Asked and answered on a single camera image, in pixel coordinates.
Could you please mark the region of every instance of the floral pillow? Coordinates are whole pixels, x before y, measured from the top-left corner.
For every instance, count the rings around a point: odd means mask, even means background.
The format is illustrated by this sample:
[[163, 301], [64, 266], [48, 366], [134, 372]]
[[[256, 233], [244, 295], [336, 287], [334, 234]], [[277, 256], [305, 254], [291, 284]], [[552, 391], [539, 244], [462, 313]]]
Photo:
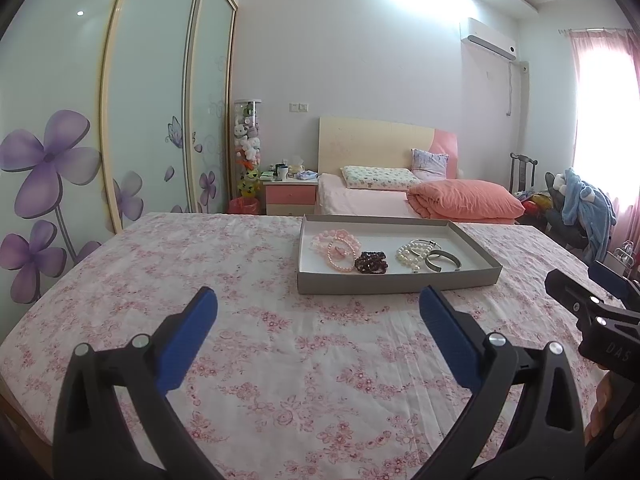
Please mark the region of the floral pillow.
[[342, 176], [350, 189], [408, 191], [411, 186], [420, 183], [407, 168], [345, 166], [342, 168]]
[[446, 153], [425, 152], [416, 148], [411, 151], [414, 156], [411, 171], [416, 177], [423, 182], [446, 179], [449, 155]]

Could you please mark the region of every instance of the pink curtain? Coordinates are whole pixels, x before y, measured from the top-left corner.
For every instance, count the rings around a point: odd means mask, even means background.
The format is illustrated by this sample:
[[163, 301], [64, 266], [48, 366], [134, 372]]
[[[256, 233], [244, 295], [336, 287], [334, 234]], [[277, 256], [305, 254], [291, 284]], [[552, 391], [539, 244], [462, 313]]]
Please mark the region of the pink curtain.
[[[627, 239], [634, 242], [637, 250], [640, 246], [640, 170], [635, 161], [640, 153], [636, 151], [634, 140], [640, 138], [640, 115], [634, 114], [633, 120], [621, 124], [616, 113], [620, 108], [616, 110], [616, 106], [623, 106], [625, 112], [640, 110], [640, 38], [631, 30], [570, 32], [569, 38], [578, 75], [574, 167], [584, 180], [606, 192], [616, 209], [618, 222], [612, 231], [609, 250], [620, 247]], [[624, 103], [618, 96], [613, 103], [607, 103], [597, 98], [598, 92], [602, 95], [600, 88], [593, 92], [590, 100], [589, 92], [598, 82], [599, 59], [604, 62], [602, 66], [611, 62], [614, 70], [624, 68], [626, 77], [620, 78], [617, 85], [614, 78], [607, 79], [604, 75], [603, 85], [616, 85], [615, 90], [620, 92], [620, 87], [630, 81], [626, 67], [631, 68], [631, 72], [634, 68], [638, 94], [633, 86], [630, 91], [618, 95], [623, 97]]]

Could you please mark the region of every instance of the pink drawer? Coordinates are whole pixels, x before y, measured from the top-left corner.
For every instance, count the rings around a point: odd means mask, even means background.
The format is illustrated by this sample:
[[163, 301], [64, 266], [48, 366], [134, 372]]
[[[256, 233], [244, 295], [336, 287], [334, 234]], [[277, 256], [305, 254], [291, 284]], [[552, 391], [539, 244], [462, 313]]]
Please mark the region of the pink drawer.
[[316, 186], [271, 184], [265, 186], [267, 204], [315, 204]]

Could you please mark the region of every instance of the tray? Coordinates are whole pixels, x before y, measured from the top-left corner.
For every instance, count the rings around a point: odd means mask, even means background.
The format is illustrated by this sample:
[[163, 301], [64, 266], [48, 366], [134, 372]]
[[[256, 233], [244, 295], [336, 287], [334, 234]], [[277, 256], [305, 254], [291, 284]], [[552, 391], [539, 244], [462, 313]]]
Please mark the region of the tray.
[[[309, 247], [315, 235], [332, 229], [346, 229], [358, 238], [363, 251], [384, 251], [386, 274], [361, 274], [356, 270], [346, 274], [332, 269]], [[414, 274], [396, 260], [398, 247], [414, 238], [435, 240], [460, 259], [461, 269], [454, 272], [452, 262], [439, 258], [435, 263], [442, 272], [422, 270]], [[300, 294], [399, 294], [420, 292], [428, 285], [440, 290], [469, 288], [495, 284], [501, 271], [502, 266], [494, 257], [447, 220], [334, 215], [305, 215], [302, 219], [298, 250]]]

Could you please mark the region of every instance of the metal screw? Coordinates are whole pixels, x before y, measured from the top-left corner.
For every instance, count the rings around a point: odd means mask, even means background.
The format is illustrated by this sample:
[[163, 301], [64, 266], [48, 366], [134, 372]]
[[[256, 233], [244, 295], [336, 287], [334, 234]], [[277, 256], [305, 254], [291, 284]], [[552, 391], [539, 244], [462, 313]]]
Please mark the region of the metal screw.
[[552, 354], [560, 355], [564, 351], [564, 348], [562, 348], [562, 345], [558, 341], [552, 341], [549, 343], [549, 350]]
[[131, 340], [131, 344], [135, 346], [135, 348], [144, 348], [149, 344], [149, 341], [151, 341], [151, 339], [149, 339], [147, 334], [138, 334]]
[[87, 354], [88, 351], [89, 345], [87, 343], [80, 343], [78, 346], [76, 346], [74, 354], [76, 354], [78, 357], [82, 357], [83, 355]]
[[507, 338], [500, 333], [494, 332], [489, 334], [489, 343], [494, 346], [504, 346], [507, 344]]

